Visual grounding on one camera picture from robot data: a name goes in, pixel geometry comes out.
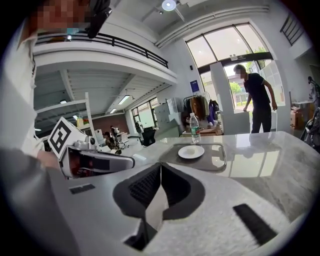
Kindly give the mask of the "black balcony railing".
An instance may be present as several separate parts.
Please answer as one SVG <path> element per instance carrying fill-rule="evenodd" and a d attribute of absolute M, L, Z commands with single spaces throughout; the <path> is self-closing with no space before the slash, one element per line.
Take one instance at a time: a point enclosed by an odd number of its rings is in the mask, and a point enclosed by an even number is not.
<path fill-rule="evenodd" d="M 53 43 L 62 43 L 62 42 L 87 42 L 87 43 L 99 43 L 104 45 L 109 45 L 112 47 L 118 47 L 130 52 L 141 55 L 147 59 L 150 59 L 167 69 L 169 68 L 168 61 L 158 54 L 144 48 L 136 43 L 130 42 L 128 40 L 108 35 L 104 33 L 98 33 L 97 37 L 89 38 L 85 31 L 77 32 L 73 35 L 66 33 L 46 33 L 42 32 L 38 35 L 36 41 L 36 46 L 53 44 Z"/>

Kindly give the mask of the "grey rounded serving tray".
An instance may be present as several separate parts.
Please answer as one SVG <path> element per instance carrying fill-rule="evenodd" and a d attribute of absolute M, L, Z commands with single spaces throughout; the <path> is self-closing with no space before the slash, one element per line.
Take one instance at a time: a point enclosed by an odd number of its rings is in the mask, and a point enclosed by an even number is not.
<path fill-rule="evenodd" d="M 196 145 L 204 148 L 204 154 L 195 159 L 184 159 L 178 151 L 185 146 Z M 221 143 L 175 144 L 159 157 L 162 163 L 186 166 L 202 171 L 221 173 L 227 167 L 227 154 Z"/>

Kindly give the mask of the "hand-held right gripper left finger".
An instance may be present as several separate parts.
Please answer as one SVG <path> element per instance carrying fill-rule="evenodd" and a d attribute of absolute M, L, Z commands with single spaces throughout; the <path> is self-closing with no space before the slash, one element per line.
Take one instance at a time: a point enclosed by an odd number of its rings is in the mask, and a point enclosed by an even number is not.
<path fill-rule="evenodd" d="M 51 171 L 57 204 L 74 235 L 72 256 L 148 256 L 146 209 L 161 184 L 161 165 L 66 180 Z"/>

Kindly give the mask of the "white partition board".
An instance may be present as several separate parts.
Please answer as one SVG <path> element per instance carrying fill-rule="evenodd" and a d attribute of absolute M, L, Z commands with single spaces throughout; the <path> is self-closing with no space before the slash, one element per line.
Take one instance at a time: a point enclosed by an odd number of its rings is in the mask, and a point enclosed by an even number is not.
<path fill-rule="evenodd" d="M 223 65 L 216 62 L 210 65 L 211 79 L 219 104 L 224 135 L 249 134 L 250 115 L 248 112 L 235 113 L 229 80 Z"/>

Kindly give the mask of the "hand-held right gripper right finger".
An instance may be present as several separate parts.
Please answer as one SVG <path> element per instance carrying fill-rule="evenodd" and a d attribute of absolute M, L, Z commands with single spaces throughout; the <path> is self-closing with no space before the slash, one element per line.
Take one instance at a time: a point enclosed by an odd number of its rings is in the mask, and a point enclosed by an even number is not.
<path fill-rule="evenodd" d="M 163 222 L 149 243 L 149 256 L 267 256 L 283 246 L 298 226 L 269 201 L 229 177 L 170 166 L 199 180 L 205 197 L 189 217 Z M 252 208 L 276 237 L 259 246 L 233 209 L 241 204 Z"/>

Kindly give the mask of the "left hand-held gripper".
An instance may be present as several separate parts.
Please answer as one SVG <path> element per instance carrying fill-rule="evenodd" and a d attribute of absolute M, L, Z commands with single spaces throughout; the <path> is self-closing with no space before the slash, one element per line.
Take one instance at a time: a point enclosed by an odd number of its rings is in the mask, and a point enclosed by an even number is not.
<path fill-rule="evenodd" d="M 61 117 L 48 143 L 58 158 L 59 168 L 68 179 L 112 174 L 135 167 L 129 156 L 97 151 L 96 140 Z"/>

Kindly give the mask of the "person's left forearm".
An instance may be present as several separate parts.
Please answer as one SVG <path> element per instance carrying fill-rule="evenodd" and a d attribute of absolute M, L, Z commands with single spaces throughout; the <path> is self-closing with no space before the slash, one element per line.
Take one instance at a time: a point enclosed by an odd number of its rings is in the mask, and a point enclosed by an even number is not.
<path fill-rule="evenodd" d="M 37 159 L 46 167 L 59 170 L 59 160 L 53 152 L 40 150 L 37 153 Z"/>

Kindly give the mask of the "round ceiling lamp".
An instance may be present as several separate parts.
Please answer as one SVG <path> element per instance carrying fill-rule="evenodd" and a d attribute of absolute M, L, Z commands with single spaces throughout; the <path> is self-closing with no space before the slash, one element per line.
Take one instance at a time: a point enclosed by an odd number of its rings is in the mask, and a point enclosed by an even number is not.
<path fill-rule="evenodd" d="M 176 9 L 176 0 L 163 0 L 161 7 L 166 12 L 171 12 Z"/>

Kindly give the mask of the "white round plate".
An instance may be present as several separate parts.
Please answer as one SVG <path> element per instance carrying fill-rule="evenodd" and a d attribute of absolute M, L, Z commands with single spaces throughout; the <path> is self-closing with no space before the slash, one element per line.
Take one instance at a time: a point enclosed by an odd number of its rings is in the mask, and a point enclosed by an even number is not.
<path fill-rule="evenodd" d="M 197 159 L 205 153 L 205 149 L 198 145 L 187 145 L 178 151 L 178 155 L 183 159 Z"/>

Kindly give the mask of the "person's white coat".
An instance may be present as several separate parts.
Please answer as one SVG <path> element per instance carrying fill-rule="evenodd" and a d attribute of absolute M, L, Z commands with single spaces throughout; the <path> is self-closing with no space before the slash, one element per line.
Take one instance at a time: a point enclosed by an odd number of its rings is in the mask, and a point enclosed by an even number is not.
<path fill-rule="evenodd" d="M 36 256 L 72 256 L 76 240 L 61 213 L 49 172 L 37 159 L 45 151 L 35 136 L 34 90 L 37 34 L 24 21 L 4 52 L 0 71 L 0 194 L 10 221 L 23 235 L 12 241 L 18 252 L 33 247 Z"/>

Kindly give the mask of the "black office chair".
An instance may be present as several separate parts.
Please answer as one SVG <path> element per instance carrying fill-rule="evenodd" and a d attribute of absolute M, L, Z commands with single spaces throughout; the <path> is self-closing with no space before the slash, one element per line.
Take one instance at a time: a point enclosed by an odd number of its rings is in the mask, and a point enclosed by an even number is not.
<path fill-rule="evenodd" d="M 156 142 L 155 133 L 156 130 L 153 126 L 141 128 L 139 134 L 139 140 L 142 146 L 148 147 Z"/>

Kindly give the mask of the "clear plastic water bottle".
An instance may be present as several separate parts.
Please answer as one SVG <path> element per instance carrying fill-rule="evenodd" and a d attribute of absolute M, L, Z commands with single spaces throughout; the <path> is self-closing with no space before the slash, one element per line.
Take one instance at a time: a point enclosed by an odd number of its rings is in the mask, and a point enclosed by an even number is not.
<path fill-rule="evenodd" d="M 193 143 L 199 143 L 201 141 L 200 126 L 193 112 L 190 113 L 189 125 Z"/>

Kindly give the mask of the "clothes rack with garments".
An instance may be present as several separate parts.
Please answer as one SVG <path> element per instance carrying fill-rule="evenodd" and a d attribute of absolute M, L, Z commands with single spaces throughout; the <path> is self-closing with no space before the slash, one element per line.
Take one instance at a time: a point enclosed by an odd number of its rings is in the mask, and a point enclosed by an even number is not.
<path fill-rule="evenodd" d="M 183 109 L 189 114 L 194 113 L 199 121 L 207 121 L 210 126 L 216 126 L 219 122 L 219 104 L 211 99 L 208 92 L 184 98 Z"/>

